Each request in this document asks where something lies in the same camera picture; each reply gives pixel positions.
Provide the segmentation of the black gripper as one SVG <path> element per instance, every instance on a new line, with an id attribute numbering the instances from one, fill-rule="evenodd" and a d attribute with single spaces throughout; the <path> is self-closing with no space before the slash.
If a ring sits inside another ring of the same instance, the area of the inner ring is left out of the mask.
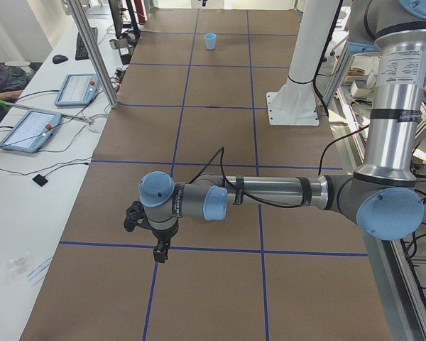
<path id="1" fill-rule="evenodd" d="M 171 239 L 178 233 L 178 229 L 178 222 L 175 222 L 170 228 L 167 229 L 151 229 L 153 235 L 158 240 L 158 243 L 153 249 L 153 258 L 155 262 L 165 263 L 168 260 Z"/>

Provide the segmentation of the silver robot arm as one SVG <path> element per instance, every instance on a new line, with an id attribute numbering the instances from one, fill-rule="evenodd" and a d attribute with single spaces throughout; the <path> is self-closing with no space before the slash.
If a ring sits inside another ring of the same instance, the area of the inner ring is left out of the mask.
<path id="1" fill-rule="evenodd" d="M 426 79 L 426 1 L 353 1 L 349 50 L 381 54 L 364 162 L 352 175 L 260 178 L 202 171 L 188 183 L 176 183 L 155 171 L 141 179 L 125 229 L 152 231 L 158 240 L 153 257 L 160 263 L 168 259 L 180 218 L 222 220 L 229 203 L 315 206 L 342 214 L 381 240 L 414 232 L 425 211 L 410 160 Z"/>

